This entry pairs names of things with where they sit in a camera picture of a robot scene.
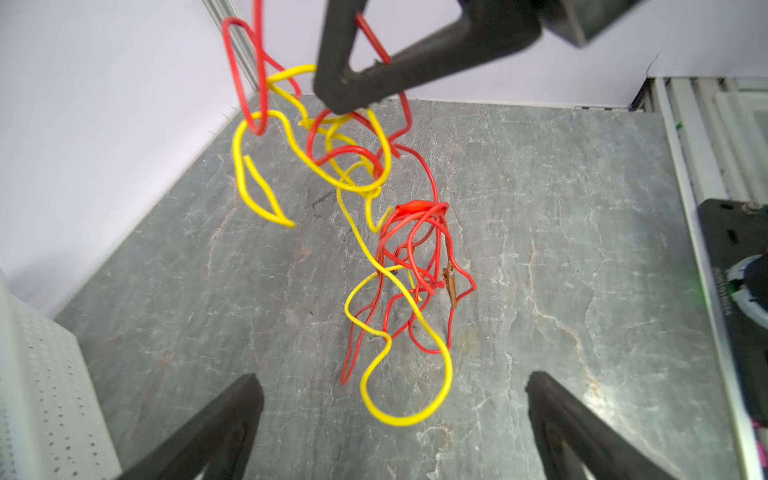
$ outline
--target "marble countertop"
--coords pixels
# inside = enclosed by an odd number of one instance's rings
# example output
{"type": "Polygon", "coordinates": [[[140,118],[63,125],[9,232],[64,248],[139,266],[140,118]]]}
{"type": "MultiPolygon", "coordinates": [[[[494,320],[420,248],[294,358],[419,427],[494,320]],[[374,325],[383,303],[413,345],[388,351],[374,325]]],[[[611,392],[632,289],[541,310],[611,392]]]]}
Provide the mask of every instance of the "marble countertop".
{"type": "MultiPolygon", "coordinates": [[[[334,189],[293,156],[277,123],[243,149],[296,228],[243,204],[230,155],[236,119],[56,319],[80,340],[123,466],[255,372],[266,405],[247,478],[543,478],[525,384],[544,370],[669,473],[737,477],[661,118],[412,108],[404,143],[432,166],[457,260],[479,286],[456,312],[445,404],[413,427],[375,420],[359,379],[377,339],[339,385],[343,301],[371,267],[334,189]]],[[[376,112],[387,131],[402,122],[393,101],[376,112]]],[[[428,197],[415,161],[395,160],[384,202],[428,197]]],[[[360,221],[362,202],[349,207],[360,221]]],[[[447,305],[428,310],[441,334],[447,305]]],[[[395,322],[405,318],[400,310],[395,322]]],[[[431,401],[442,377],[442,359],[403,337],[369,390],[405,415],[431,401]]]]}

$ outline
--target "tangled wires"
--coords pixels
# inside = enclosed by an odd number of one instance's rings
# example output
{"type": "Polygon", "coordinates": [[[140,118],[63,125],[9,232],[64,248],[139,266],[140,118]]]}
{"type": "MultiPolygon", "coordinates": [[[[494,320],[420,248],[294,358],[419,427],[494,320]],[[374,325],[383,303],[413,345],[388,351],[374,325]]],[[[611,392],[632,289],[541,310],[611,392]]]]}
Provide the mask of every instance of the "tangled wires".
{"type": "MultiPolygon", "coordinates": [[[[402,103],[403,113],[406,118],[406,125],[394,134],[388,137],[384,133],[379,121],[376,119],[376,115],[370,108],[365,109],[365,116],[359,112],[351,112],[339,117],[330,117],[331,111],[326,109],[320,112],[320,114],[312,119],[310,118],[307,110],[299,101],[301,99],[301,90],[299,85],[293,80],[293,77],[298,74],[313,73],[316,70],[314,65],[304,65],[300,67],[285,69],[272,59],[263,49],[262,39],[262,0],[253,1],[253,27],[248,25],[241,18],[229,17],[225,18],[222,24],[222,32],[224,37],[224,44],[227,47],[227,56],[230,61],[230,67],[232,69],[232,75],[237,90],[237,97],[240,100],[240,106],[245,114],[245,120],[240,123],[237,128],[234,138],[232,140],[232,155],[235,163],[235,174],[237,177],[237,188],[240,191],[240,196],[243,201],[253,209],[261,217],[266,218],[269,221],[284,225],[292,228],[295,223],[289,220],[283,211],[280,209],[280,204],[274,196],[270,185],[266,180],[261,177],[256,165],[253,163],[250,157],[243,156],[242,142],[243,136],[246,130],[250,129],[256,136],[263,135],[266,132],[269,118],[276,118],[283,125],[286,139],[291,149],[296,153],[297,157],[302,160],[307,167],[320,175],[329,184],[336,187],[336,199],[339,201],[339,207],[345,218],[349,221],[349,225],[357,239],[358,244],[362,252],[366,255],[370,263],[376,269],[374,273],[371,273],[365,278],[358,286],[356,286],[347,297],[344,304],[344,312],[347,318],[352,322],[349,329],[349,348],[347,350],[346,360],[342,368],[342,374],[340,382],[345,385],[352,375],[360,347],[362,344],[362,337],[365,333],[371,333],[375,336],[380,336],[386,341],[384,350],[371,362],[366,371],[363,373],[360,380],[360,394],[366,407],[371,414],[381,422],[394,426],[407,426],[414,425],[418,422],[429,417],[437,408],[443,403],[445,397],[451,389],[453,380],[453,365],[451,361],[451,355],[449,349],[451,347],[451,329],[453,325],[453,316],[459,302],[465,296],[469,295],[477,289],[475,281],[468,273],[466,273],[457,263],[453,255],[453,240],[448,229],[448,221],[445,215],[448,212],[449,204],[441,202],[439,199],[437,185],[435,184],[435,178],[432,176],[432,172],[429,170],[429,166],[419,152],[413,150],[410,147],[396,143],[396,140],[411,130],[412,116],[406,94],[401,92],[399,94],[400,101],[402,103]],[[259,82],[259,111],[251,113],[248,108],[247,98],[243,90],[243,84],[240,80],[240,73],[237,69],[237,60],[235,59],[234,50],[232,48],[232,41],[230,38],[230,28],[236,25],[241,27],[248,35],[253,48],[256,52],[256,66],[259,82]],[[266,64],[271,65],[278,73],[267,77],[266,76],[266,64]],[[284,91],[276,84],[280,81],[288,80],[293,88],[293,95],[284,91]],[[280,97],[286,99],[291,105],[301,114],[301,121],[299,126],[304,127],[309,131],[307,135],[307,145],[305,149],[302,149],[296,142],[296,138],[293,135],[293,128],[291,127],[288,118],[280,111],[270,110],[269,108],[269,91],[273,91],[280,97]],[[370,150],[360,147],[353,139],[338,133],[338,130],[347,122],[356,121],[363,127],[367,128],[374,133],[379,139],[381,148],[375,154],[370,150]],[[317,134],[323,135],[325,139],[326,153],[321,158],[315,158],[313,155],[313,146],[317,134]],[[341,147],[333,147],[333,141],[342,141],[346,145],[341,147]],[[357,155],[359,161],[354,163],[351,167],[343,170],[336,162],[336,158],[341,155],[354,154],[357,155]],[[424,168],[424,171],[429,178],[429,183],[432,186],[432,200],[412,200],[407,204],[397,205],[396,207],[387,208],[384,215],[378,220],[374,221],[372,217],[372,202],[381,195],[382,185],[386,182],[389,173],[392,168],[392,157],[402,158],[403,154],[408,154],[416,158],[424,168]],[[338,178],[333,177],[331,174],[323,169],[323,166],[328,164],[333,171],[338,175],[338,178]],[[367,185],[358,185],[352,180],[352,173],[358,168],[364,168],[372,181],[367,185]],[[245,170],[248,170],[251,177],[257,182],[266,195],[267,201],[270,204],[271,211],[261,207],[257,204],[249,195],[247,189],[245,170]],[[379,245],[376,248],[376,254],[372,254],[365,242],[363,241],[360,232],[352,219],[349,211],[343,201],[343,192],[353,192],[360,195],[365,201],[365,218],[368,228],[373,233],[379,234],[379,245]],[[416,239],[415,236],[422,227],[427,227],[426,234],[416,239]],[[398,233],[406,232],[407,228],[410,229],[405,242],[398,245],[394,250],[387,247],[387,243],[398,233]],[[417,264],[415,259],[415,251],[421,246],[432,245],[432,242],[428,242],[429,239],[434,239],[435,249],[431,256],[430,261],[425,267],[417,264]],[[447,253],[447,266],[441,267],[441,254],[442,246],[445,244],[445,251],[447,253]],[[391,266],[385,266],[387,263],[392,263],[391,266]],[[395,276],[396,270],[405,270],[407,277],[410,280],[411,288],[407,288],[403,283],[395,276]],[[455,272],[458,272],[461,276],[467,279],[469,288],[461,294],[456,291],[456,279],[455,272]],[[381,329],[375,329],[371,326],[374,313],[379,308],[382,292],[384,286],[385,277],[391,280],[400,293],[393,296],[387,303],[384,319],[382,321],[381,329]],[[378,286],[376,290],[376,296],[373,301],[362,308],[355,315],[349,311],[349,305],[352,302],[355,295],[371,280],[377,278],[378,286]],[[451,312],[449,314],[447,339],[444,342],[440,336],[432,329],[427,323],[424,317],[424,310],[429,305],[435,292],[440,289],[446,289],[451,301],[451,312]],[[389,315],[392,311],[392,307],[396,300],[405,299],[410,305],[412,315],[410,319],[405,322],[397,331],[389,333],[389,315]],[[358,317],[367,314],[365,322],[361,321],[358,317]],[[429,334],[429,336],[437,344],[437,349],[428,349],[424,347],[414,336],[413,325],[418,320],[422,328],[429,334]],[[357,336],[357,342],[355,343],[355,326],[360,327],[362,331],[357,336]],[[415,415],[406,417],[396,417],[388,415],[378,408],[371,400],[367,383],[374,369],[382,362],[385,356],[392,348],[392,340],[399,336],[406,329],[409,331],[409,335],[413,342],[425,353],[440,354],[445,361],[445,381],[443,383],[440,392],[424,410],[415,415]]],[[[379,42],[378,38],[373,34],[373,31],[368,26],[366,20],[361,14],[357,15],[357,25],[366,35],[371,45],[376,50],[376,53],[381,57],[382,61],[389,63],[391,58],[387,54],[384,47],[379,42]]]]}

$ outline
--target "yellow wire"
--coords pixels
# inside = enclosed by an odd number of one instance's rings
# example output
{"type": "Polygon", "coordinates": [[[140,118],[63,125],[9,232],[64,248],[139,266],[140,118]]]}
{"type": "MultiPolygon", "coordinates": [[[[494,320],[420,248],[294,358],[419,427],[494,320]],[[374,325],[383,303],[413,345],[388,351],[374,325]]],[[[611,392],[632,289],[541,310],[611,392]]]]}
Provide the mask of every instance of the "yellow wire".
{"type": "MultiPolygon", "coordinates": [[[[309,118],[309,114],[306,108],[294,96],[288,94],[288,92],[284,91],[282,88],[277,87],[275,84],[278,81],[287,80],[288,78],[291,78],[294,75],[302,74],[302,73],[311,73],[311,72],[314,72],[315,70],[316,70],[315,65],[302,65],[300,67],[290,68],[278,74],[272,75],[267,80],[267,84],[270,90],[273,90],[280,97],[286,99],[288,102],[291,103],[291,105],[296,107],[296,109],[300,112],[302,119],[299,122],[299,126],[304,127],[306,129],[310,129],[314,122],[314,120],[309,118]]],[[[365,200],[366,222],[368,224],[369,229],[374,233],[378,233],[381,230],[382,225],[384,224],[386,219],[389,217],[389,215],[392,213],[393,207],[390,206],[387,208],[386,212],[382,215],[382,217],[379,219],[378,222],[376,223],[373,222],[372,202],[375,198],[378,198],[381,195],[382,185],[386,182],[386,179],[389,176],[389,173],[392,168],[392,151],[389,146],[389,141],[387,140],[384,134],[384,130],[382,129],[373,111],[370,108],[367,108],[366,115],[370,120],[371,125],[373,126],[374,133],[376,134],[377,138],[379,139],[379,142],[381,142],[381,145],[382,145],[382,150],[384,153],[384,169],[381,176],[379,176],[378,179],[375,179],[371,184],[359,186],[355,184],[355,182],[352,180],[350,175],[357,168],[364,167],[365,169],[367,169],[369,175],[373,178],[374,176],[373,164],[368,157],[366,157],[365,155],[360,155],[361,161],[354,164],[347,170],[343,170],[336,163],[335,158],[328,160],[328,163],[331,165],[333,170],[340,177],[340,179],[337,180],[331,177],[329,174],[327,174],[327,172],[325,172],[322,168],[320,168],[320,166],[315,164],[315,162],[311,158],[309,158],[304,153],[304,151],[301,150],[298,143],[296,142],[296,138],[293,135],[293,129],[291,128],[290,122],[288,121],[288,118],[285,116],[285,114],[283,114],[280,111],[269,110],[267,112],[267,115],[272,118],[277,118],[278,120],[280,120],[280,123],[283,124],[283,129],[286,135],[286,139],[288,140],[288,145],[291,147],[291,149],[297,155],[297,157],[299,157],[307,165],[307,167],[309,167],[312,171],[320,175],[322,179],[324,179],[329,184],[336,187],[336,198],[339,201],[339,206],[341,207],[341,210],[344,213],[344,217],[349,222],[349,225],[351,226],[353,233],[355,235],[355,238],[357,239],[357,242],[359,243],[363,253],[366,255],[366,257],[371,262],[371,264],[376,268],[376,270],[378,270],[379,272],[387,276],[387,278],[389,278],[392,282],[394,282],[394,284],[400,289],[403,296],[406,298],[406,301],[408,301],[409,305],[411,306],[414,314],[416,315],[416,318],[419,319],[419,323],[421,323],[424,330],[429,334],[429,336],[432,337],[433,340],[435,340],[435,343],[437,343],[438,349],[440,350],[440,353],[442,354],[443,360],[445,362],[445,381],[443,382],[443,386],[440,389],[440,392],[432,401],[432,403],[430,403],[421,412],[416,413],[415,415],[407,416],[407,417],[395,417],[382,412],[376,407],[376,405],[371,400],[370,395],[368,394],[367,385],[368,385],[368,379],[371,376],[371,373],[373,372],[373,370],[376,369],[376,367],[382,362],[384,357],[386,357],[387,354],[389,354],[389,351],[392,348],[392,337],[387,332],[373,329],[372,327],[366,325],[365,323],[360,322],[349,311],[349,304],[352,302],[352,298],[354,298],[354,296],[369,281],[375,278],[378,275],[378,273],[372,273],[371,275],[369,275],[358,286],[356,286],[347,297],[347,300],[344,304],[344,313],[347,315],[347,317],[357,326],[364,329],[366,332],[371,333],[373,335],[381,336],[386,341],[386,346],[384,350],[373,360],[373,362],[371,362],[371,364],[368,366],[368,368],[362,375],[362,378],[360,380],[360,395],[362,396],[362,401],[366,404],[366,407],[371,412],[371,414],[385,424],[393,425],[393,426],[415,425],[416,423],[423,421],[424,419],[429,417],[432,413],[434,413],[437,410],[437,408],[439,408],[439,406],[445,401],[445,398],[448,396],[448,393],[451,389],[451,384],[453,382],[453,364],[451,361],[451,354],[448,351],[448,347],[445,346],[445,343],[442,341],[442,339],[437,335],[437,333],[435,333],[432,327],[430,327],[429,324],[427,323],[426,319],[424,318],[424,315],[422,314],[422,311],[419,309],[418,303],[416,303],[416,301],[413,299],[413,296],[409,293],[408,289],[397,279],[397,277],[392,275],[391,273],[392,271],[399,270],[400,268],[402,268],[402,266],[398,265],[398,266],[391,266],[389,268],[385,268],[384,266],[382,266],[380,263],[376,261],[376,258],[374,258],[374,256],[370,253],[365,243],[363,242],[362,237],[360,236],[360,232],[358,231],[357,226],[355,225],[355,222],[352,219],[352,215],[350,215],[349,211],[346,209],[346,206],[344,205],[344,202],[342,199],[342,190],[357,193],[363,197],[363,199],[365,200]]],[[[261,118],[261,113],[255,112],[251,115],[251,117],[254,120],[257,120],[261,118]]],[[[321,122],[321,124],[330,124],[330,127],[328,128],[328,130],[324,128],[317,129],[318,133],[326,137],[327,151],[331,151],[333,149],[334,139],[341,140],[349,145],[357,145],[357,143],[351,138],[337,133],[339,128],[341,128],[346,122],[348,122],[350,118],[351,117],[349,115],[343,115],[341,117],[327,118],[321,122]]],[[[285,227],[293,228],[295,226],[295,223],[289,220],[285,216],[283,211],[280,209],[280,203],[277,201],[277,198],[272,192],[270,185],[266,182],[266,180],[263,179],[258,169],[256,168],[256,165],[253,164],[253,161],[251,160],[251,158],[247,155],[243,156],[242,143],[243,143],[243,136],[245,135],[247,128],[248,128],[248,123],[246,121],[242,121],[240,125],[237,127],[234,138],[232,140],[232,156],[235,163],[237,188],[240,191],[240,196],[243,198],[243,201],[248,205],[248,207],[253,209],[253,211],[259,214],[261,217],[269,221],[272,221],[274,223],[284,225],[285,227]],[[272,208],[272,212],[269,212],[268,210],[265,210],[264,208],[262,208],[248,194],[248,189],[247,189],[246,179],[245,179],[246,168],[250,172],[253,179],[257,182],[257,184],[262,188],[264,194],[266,195],[267,201],[269,202],[270,207],[272,208]]],[[[411,285],[414,287],[413,278],[411,277],[410,272],[408,272],[408,277],[410,279],[411,285]]]]}
{"type": "MultiPolygon", "coordinates": [[[[411,276],[411,270],[406,270],[406,274],[408,275],[408,280],[411,282],[411,288],[416,290],[416,284],[413,283],[413,277],[411,276]]],[[[419,302],[422,301],[422,296],[419,295],[419,302]]]]}

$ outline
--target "gray marble surface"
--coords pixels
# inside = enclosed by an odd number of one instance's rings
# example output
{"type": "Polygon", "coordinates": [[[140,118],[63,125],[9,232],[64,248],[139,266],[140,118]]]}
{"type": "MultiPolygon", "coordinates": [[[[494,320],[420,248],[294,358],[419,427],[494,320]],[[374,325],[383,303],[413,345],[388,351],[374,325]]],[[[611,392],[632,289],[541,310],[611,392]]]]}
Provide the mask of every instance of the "gray marble surface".
{"type": "MultiPolygon", "coordinates": [[[[80,339],[123,465],[255,372],[266,407],[248,478],[543,478],[525,384],[545,370],[677,477],[737,477],[661,118],[412,105],[405,143],[432,165],[456,256],[480,289],[456,313],[443,407],[404,429],[367,412],[359,379],[377,339],[339,385],[343,301],[371,267],[333,189],[293,156],[277,123],[244,150],[296,228],[243,204],[230,156],[236,119],[57,318],[80,339]]],[[[396,103],[376,111],[386,130],[401,124],[396,103]]],[[[415,161],[395,161],[383,201],[428,197],[415,161]]],[[[348,198],[360,221],[362,202],[348,198]]],[[[443,297],[428,314],[441,334],[443,297]]],[[[442,377],[441,358],[403,337],[370,392],[405,415],[442,377]]]]}

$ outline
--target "perforated white panel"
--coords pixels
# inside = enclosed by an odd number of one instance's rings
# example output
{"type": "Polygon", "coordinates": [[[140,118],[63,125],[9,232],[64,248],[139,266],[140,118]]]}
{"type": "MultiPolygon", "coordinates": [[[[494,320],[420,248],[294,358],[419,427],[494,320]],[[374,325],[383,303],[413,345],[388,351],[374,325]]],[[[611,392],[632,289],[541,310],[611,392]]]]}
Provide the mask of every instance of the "perforated white panel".
{"type": "MultiPolygon", "coordinates": [[[[15,480],[15,466],[22,461],[37,465],[20,472],[42,478],[108,480],[118,475],[118,457],[74,335],[15,297],[4,297],[10,312],[5,317],[13,323],[4,331],[14,334],[15,359],[2,357],[0,372],[15,368],[16,374],[7,377],[20,385],[0,390],[0,406],[6,405],[0,425],[0,480],[15,480]],[[20,392],[22,402],[6,401],[11,392],[20,392]],[[17,436],[24,438],[17,441],[17,436]]],[[[0,339],[0,348],[8,340],[0,339]]]]}

